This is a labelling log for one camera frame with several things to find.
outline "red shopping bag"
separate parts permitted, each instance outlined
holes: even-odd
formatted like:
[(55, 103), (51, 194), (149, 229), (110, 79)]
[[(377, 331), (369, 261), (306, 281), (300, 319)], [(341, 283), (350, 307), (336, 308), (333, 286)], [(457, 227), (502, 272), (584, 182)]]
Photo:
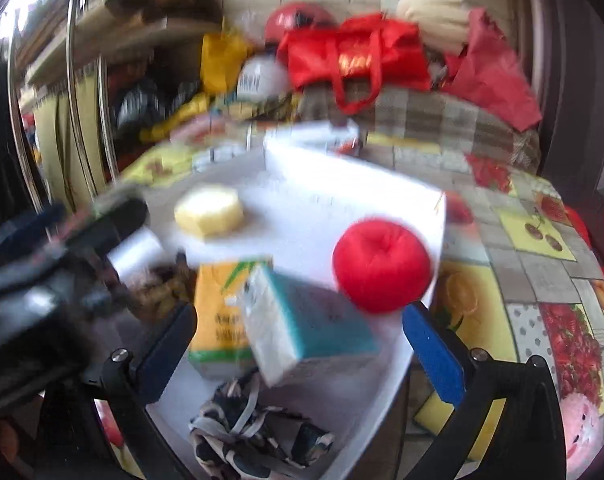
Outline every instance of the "red shopping bag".
[(542, 119), (518, 57), (484, 9), (469, 14), (469, 42), (460, 57), (446, 56), (451, 83), (442, 91), (470, 101), (523, 132)]
[[(278, 59), (288, 67), (297, 89), (317, 81), (330, 81), (335, 101), (353, 115), (375, 101), (382, 83), (428, 90), (428, 64), (415, 23), (368, 14), (346, 20), (334, 29), (300, 29), (286, 34), (278, 47)], [(348, 103), (345, 78), (367, 77), (370, 95)]]

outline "white tray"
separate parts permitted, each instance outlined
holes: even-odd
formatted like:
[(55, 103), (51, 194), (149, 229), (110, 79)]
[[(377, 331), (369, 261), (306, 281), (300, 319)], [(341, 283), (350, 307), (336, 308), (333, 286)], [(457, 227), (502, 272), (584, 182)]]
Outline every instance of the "white tray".
[[(173, 219), (177, 200), (202, 183), (238, 190), (248, 221), (230, 236), (201, 242), (181, 232)], [(169, 189), (148, 190), (150, 228), (169, 254), (182, 248), (191, 264), (273, 256), (277, 270), (335, 288), (332, 252), (345, 229), (367, 216), (394, 219), (423, 238), (440, 264), (445, 199), (441, 190), (346, 156), (268, 142), (266, 147), (194, 174)], [(435, 278), (424, 295), (431, 303)], [(413, 355), (400, 313), (371, 318), (383, 348), (380, 357), (356, 375), (336, 376), (274, 388), (261, 402), (286, 406), (311, 417), (336, 435), (332, 451), (300, 479), (342, 480), (355, 466), (386, 415)], [(217, 383), (204, 380), (183, 358), (160, 400), (149, 413), (176, 454), (197, 478), (188, 444), (188, 423)]]

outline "tablecloth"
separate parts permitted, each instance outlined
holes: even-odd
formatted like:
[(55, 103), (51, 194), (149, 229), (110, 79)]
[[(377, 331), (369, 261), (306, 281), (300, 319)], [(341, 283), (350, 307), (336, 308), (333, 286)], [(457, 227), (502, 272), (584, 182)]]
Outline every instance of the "tablecloth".
[[(376, 134), (370, 138), (381, 140)], [(604, 427), (604, 276), (553, 185), (439, 144), (414, 139), (393, 144), (369, 143), (362, 158), (447, 193), (432, 311), (467, 346), (485, 348), (495, 359), (525, 362), (541, 355), (559, 397), (584, 394), (597, 406)], [(503, 405), (494, 402), (472, 460), (485, 452)], [(451, 405), (432, 394), (415, 422), (435, 434), (451, 412)]]

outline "blue gripper pad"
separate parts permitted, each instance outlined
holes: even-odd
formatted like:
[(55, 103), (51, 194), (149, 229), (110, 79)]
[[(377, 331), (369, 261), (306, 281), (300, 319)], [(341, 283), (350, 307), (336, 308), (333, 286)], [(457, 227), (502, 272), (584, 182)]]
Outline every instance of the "blue gripper pad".
[(412, 303), (402, 313), (402, 328), (435, 391), (458, 407), (466, 393), (464, 370), (438, 334), (431, 314), (421, 303)]

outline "wooden shelf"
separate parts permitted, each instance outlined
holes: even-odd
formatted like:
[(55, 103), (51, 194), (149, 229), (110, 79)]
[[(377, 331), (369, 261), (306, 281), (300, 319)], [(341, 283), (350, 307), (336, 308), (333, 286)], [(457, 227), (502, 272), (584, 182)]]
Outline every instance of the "wooden shelf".
[[(142, 14), (118, 17), (100, 2), (77, 21), (74, 48), (75, 66), (80, 68), (102, 55), (181, 43), (220, 30), (220, 25), (187, 18), (163, 18), (147, 23)], [(66, 75), (66, 28), (60, 30), (27, 69), (25, 83), (33, 87), (53, 85)]]

